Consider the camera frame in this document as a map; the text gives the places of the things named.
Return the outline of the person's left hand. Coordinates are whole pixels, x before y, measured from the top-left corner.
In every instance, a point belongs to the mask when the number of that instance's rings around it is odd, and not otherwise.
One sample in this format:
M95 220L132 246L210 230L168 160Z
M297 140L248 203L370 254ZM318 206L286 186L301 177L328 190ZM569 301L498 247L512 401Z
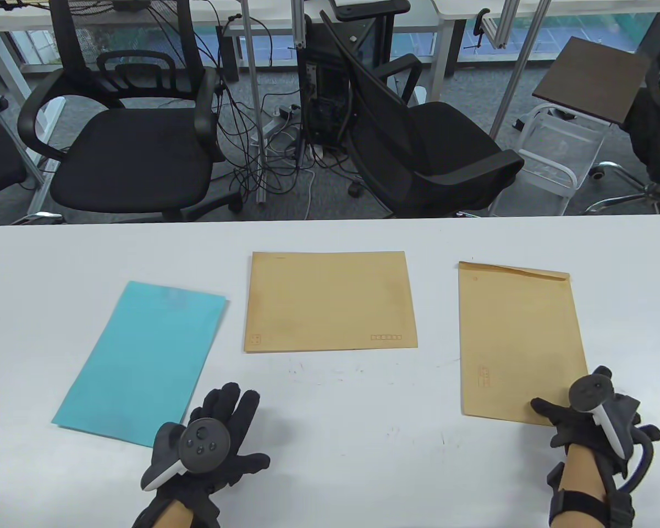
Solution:
M159 428L141 478L142 490L157 494L134 526L219 526L210 495L270 465L263 453L239 455L259 400L255 390L242 393L230 382L209 392L187 426L167 422Z

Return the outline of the person's right hand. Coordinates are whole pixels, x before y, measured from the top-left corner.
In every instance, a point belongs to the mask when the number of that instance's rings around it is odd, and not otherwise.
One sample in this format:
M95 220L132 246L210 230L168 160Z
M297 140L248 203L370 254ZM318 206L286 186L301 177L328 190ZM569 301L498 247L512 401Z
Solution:
M626 480L623 491L632 491L650 468L660 441L655 425L642 425L637 412L639 401L628 395L613 394L595 397L586 403L564 407L543 398L534 398L530 405L536 414L545 417L556 429L551 447L576 445L592 450L602 480L613 485L613 477Z

